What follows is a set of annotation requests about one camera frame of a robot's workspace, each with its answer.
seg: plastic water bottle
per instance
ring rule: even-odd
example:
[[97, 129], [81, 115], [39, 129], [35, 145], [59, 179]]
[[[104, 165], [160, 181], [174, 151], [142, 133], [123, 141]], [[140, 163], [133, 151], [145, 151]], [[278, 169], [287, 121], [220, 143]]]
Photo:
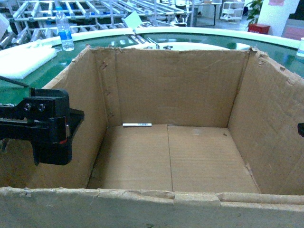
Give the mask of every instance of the plastic water bottle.
[[70, 30], [70, 26], [68, 24], [68, 20], [66, 15], [62, 11], [62, 7], [56, 7], [56, 25], [58, 28], [58, 34], [61, 39], [62, 48], [65, 51], [72, 51], [74, 50], [74, 43], [72, 40], [72, 34]]

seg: potted plant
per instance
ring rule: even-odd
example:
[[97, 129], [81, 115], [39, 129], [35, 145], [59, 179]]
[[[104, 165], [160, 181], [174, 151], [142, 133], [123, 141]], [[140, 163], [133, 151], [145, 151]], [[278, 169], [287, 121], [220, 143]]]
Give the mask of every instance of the potted plant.
[[249, 20], [248, 25], [257, 23], [262, 5], [263, 5], [263, 0], [252, 0], [250, 3], [246, 5], [249, 8], [251, 8], [251, 10], [249, 10], [248, 12], [248, 18], [247, 18], [247, 20]]

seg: cardboard box flap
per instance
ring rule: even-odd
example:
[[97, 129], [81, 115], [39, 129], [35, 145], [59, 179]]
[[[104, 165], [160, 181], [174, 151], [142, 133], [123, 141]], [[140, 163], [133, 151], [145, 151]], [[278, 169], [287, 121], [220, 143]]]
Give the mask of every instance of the cardboard box flap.
[[221, 202], [217, 196], [145, 190], [0, 188], [0, 206], [5, 221], [18, 228], [69, 227], [71, 222], [75, 228], [221, 228], [223, 224], [249, 228], [256, 227], [257, 218], [261, 228], [303, 224], [303, 205]]
[[110, 66], [101, 75], [106, 104], [114, 116], [110, 125], [227, 127], [248, 58], [246, 51], [222, 50], [99, 48], [94, 52], [100, 63]]
[[29, 188], [83, 188], [89, 180], [107, 119], [95, 56], [87, 47], [44, 88], [69, 92], [70, 107], [83, 110], [85, 120], [72, 144], [73, 159], [66, 166], [35, 166], [30, 142], [10, 140], [0, 156], [1, 186]]
[[304, 194], [304, 80], [252, 52], [229, 130], [262, 193]]

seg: cardboard seam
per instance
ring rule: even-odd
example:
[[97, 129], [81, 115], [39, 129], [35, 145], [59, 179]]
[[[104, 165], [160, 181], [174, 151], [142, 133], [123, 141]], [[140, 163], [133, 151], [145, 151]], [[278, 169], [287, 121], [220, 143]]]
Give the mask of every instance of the cardboard seam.
[[167, 125], [167, 136], [168, 136], [168, 149], [169, 149], [169, 159], [170, 159], [171, 185], [172, 185], [172, 191], [174, 191], [174, 187], [173, 187], [173, 176], [172, 176], [171, 152], [170, 152], [169, 127], [168, 127], [168, 125]]
[[248, 172], [249, 172], [249, 174], [250, 174], [250, 176], [251, 176], [251, 179], [252, 179], [252, 181], [254, 182], [254, 184], [255, 184], [255, 186], [256, 186], [258, 192], [259, 192], [259, 193], [262, 193], [261, 189], [259, 188], [259, 186], [258, 186], [258, 184], [257, 184], [257, 181], [256, 181], [255, 177], [253, 176], [253, 173], [252, 173], [252, 170], [251, 170], [251, 167], [250, 167], [249, 163], [246, 163], [246, 164], [245, 164], [245, 167], [246, 167], [246, 169], [248, 170]]
[[95, 68], [97, 69], [97, 77], [98, 77], [98, 81], [99, 81], [99, 87], [100, 87], [100, 90], [101, 90], [101, 97], [102, 97], [102, 100], [104, 101], [104, 113], [106, 115], [106, 122], [107, 122], [107, 125], [109, 125], [109, 118], [108, 118], [108, 115], [107, 115], [107, 109], [106, 109], [106, 101], [105, 101], [105, 94], [104, 94], [104, 88], [103, 88], [103, 77], [101, 76], [101, 71], [99, 69], [99, 67], [97, 67], [97, 62], [96, 62], [96, 53], [92, 51], [92, 49], [90, 49], [90, 51], [94, 54], [94, 62], [95, 62]]
[[245, 75], [245, 72], [246, 72], [246, 69], [247, 69], [247, 65], [248, 65], [248, 62], [249, 62], [249, 58], [250, 58], [250, 55], [251, 55], [252, 52], [253, 52], [253, 50], [250, 49], [249, 52], [247, 52], [247, 54], [246, 54], [246, 58], [244, 59], [242, 71], [241, 71], [241, 74], [239, 76], [239, 80], [238, 80], [238, 84], [237, 84], [236, 94], [234, 96], [234, 99], [233, 99], [233, 102], [232, 102], [232, 106], [231, 106], [231, 110], [230, 110], [230, 114], [229, 114], [229, 118], [228, 118], [229, 121], [228, 121], [228, 123], [226, 125], [226, 128], [229, 128], [229, 122], [231, 120], [232, 110], [233, 110], [234, 104], [236, 102], [237, 96], [239, 94], [239, 91], [241, 89], [243, 78], [244, 78], [244, 75]]
[[[108, 116], [107, 116], [107, 111], [106, 111], [106, 106], [105, 106], [105, 95], [104, 95], [104, 90], [103, 90], [103, 87], [102, 87], [102, 77], [101, 77], [101, 72], [99, 70], [99, 68], [97, 67], [97, 62], [96, 62], [96, 55], [95, 55], [95, 52], [92, 51], [92, 49], [90, 48], [89, 51], [92, 53], [93, 57], [94, 57], [94, 67], [96, 69], [96, 76], [98, 77], [98, 81], [99, 81], [99, 88], [100, 88], [100, 92], [101, 92], [101, 99], [103, 100], [104, 102], [104, 113], [105, 113], [105, 118], [106, 118], [106, 125], [109, 125], [109, 120], [108, 120]], [[102, 138], [101, 142], [100, 142], [100, 146], [97, 150], [97, 153], [95, 154], [95, 157], [94, 157], [94, 160], [92, 161], [92, 165], [90, 167], [90, 174], [89, 174], [89, 177], [87, 178], [87, 182], [86, 182], [86, 185], [85, 187], [87, 188], [88, 187], [88, 184], [90, 182], [90, 179], [92, 178], [92, 173], [93, 173], [93, 170], [94, 170], [94, 166], [95, 166], [95, 163], [96, 163], [96, 159], [100, 153], [100, 148], [102, 146], [102, 142], [104, 140], [105, 137]]]
[[120, 114], [120, 125], [123, 124], [123, 116], [122, 116], [122, 109], [121, 109], [121, 100], [120, 100], [120, 89], [118, 87], [117, 83], [117, 51], [121, 52], [119, 49], [114, 50], [114, 56], [115, 56], [115, 83], [116, 83], [116, 88], [117, 88], [117, 96], [118, 96], [118, 108], [119, 108], [119, 114]]

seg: cardboard box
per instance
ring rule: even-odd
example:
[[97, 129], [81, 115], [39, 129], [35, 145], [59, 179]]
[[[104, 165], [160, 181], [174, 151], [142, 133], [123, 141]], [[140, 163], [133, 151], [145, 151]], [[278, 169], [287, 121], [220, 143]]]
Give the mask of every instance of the cardboard box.
[[46, 88], [85, 112], [73, 159], [10, 140], [1, 227], [304, 227], [304, 80], [267, 54], [87, 47]]

